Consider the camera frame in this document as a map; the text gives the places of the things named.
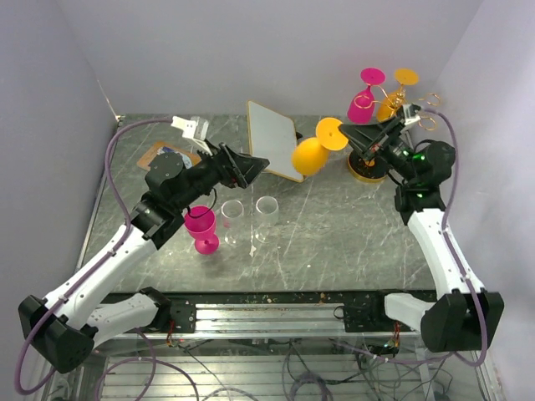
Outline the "pink wine glass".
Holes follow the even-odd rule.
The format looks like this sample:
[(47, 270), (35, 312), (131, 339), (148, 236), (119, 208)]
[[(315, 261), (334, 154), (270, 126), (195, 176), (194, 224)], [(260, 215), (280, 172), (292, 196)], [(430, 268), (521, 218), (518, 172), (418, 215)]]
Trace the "pink wine glass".
[(385, 81), (385, 74), (380, 69), (370, 67), (360, 72), (360, 78), (366, 88), (353, 97), (348, 107), (347, 117), (355, 124), (367, 124), (375, 111), (375, 96), (372, 88)]
[(185, 215), (184, 225), (194, 239), (194, 246), (198, 253), (211, 255), (218, 249), (217, 219), (208, 206), (192, 207)]

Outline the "orange wine glass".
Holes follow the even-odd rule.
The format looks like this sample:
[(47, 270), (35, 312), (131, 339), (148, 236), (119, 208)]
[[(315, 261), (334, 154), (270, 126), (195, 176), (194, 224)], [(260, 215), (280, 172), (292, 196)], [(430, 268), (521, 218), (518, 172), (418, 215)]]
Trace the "orange wine glass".
[(334, 117), (321, 119), (315, 127), (315, 135), (303, 140), (302, 146), (307, 145), (308, 170), (305, 176), (315, 175), (327, 163), (331, 152), (343, 150), (348, 140), (339, 132), (342, 121)]
[(416, 85), (420, 80), (418, 73), (412, 69), (396, 69), (394, 78), (398, 83), (398, 89), (388, 94), (382, 90), (385, 97), (380, 101), (379, 109), (375, 115), (378, 122), (392, 118), (397, 109), (406, 103), (405, 88)]

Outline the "clear wine glass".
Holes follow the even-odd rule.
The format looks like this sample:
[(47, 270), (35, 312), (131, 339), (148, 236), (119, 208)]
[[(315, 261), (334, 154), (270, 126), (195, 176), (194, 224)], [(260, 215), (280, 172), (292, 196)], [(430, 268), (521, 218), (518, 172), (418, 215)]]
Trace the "clear wine glass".
[(238, 246), (241, 240), (244, 207), (239, 200), (228, 200), (221, 207), (222, 224), (225, 228), (225, 242), (229, 246)]
[(257, 200), (255, 237), (261, 243), (268, 243), (272, 239), (275, 225), (278, 223), (278, 213), (278, 201), (274, 197), (266, 195)]

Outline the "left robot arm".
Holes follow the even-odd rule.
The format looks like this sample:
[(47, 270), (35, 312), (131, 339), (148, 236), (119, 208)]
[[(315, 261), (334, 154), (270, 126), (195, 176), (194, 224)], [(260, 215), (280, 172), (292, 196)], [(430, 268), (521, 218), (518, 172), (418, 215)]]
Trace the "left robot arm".
[(103, 300), (133, 267), (160, 250), (184, 225), (185, 210), (217, 185), (246, 189), (269, 161), (237, 153), (225, 144), (201, 152), (185, 167), (180, 155), (157, 155), (145, 175), (148, 191), (128, 220), (85, 266), (45, 297), (18, 307), (23, 335), (59, 373), (77, 368), (101, 343), (137, 327), (164, 330), (171, 301), (152, 287), (123, 302)]

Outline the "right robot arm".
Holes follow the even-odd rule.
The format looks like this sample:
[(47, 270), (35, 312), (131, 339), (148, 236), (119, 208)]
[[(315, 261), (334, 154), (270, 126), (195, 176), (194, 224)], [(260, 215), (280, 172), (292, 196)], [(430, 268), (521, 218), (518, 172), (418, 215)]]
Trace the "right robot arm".
[(504, 301), (499, 293), (489, 292), (469, 267), (448, 223), (451, 203), (442, 200), (440, 185), (457, 177), (456, 150), (437, 140), (419, 151), (411, 149), (401, 139), (411, 122), (394, 117), (379, 124), (338, 128), (357, 156), (381, 160), (401, 176), (395, 209), (420, 246), (436, 290), (434, 302), (391, 292), (369, 309), (369, 323), (384, 331), (401, 322), (417, 331), (433, 353), (485, 353)]

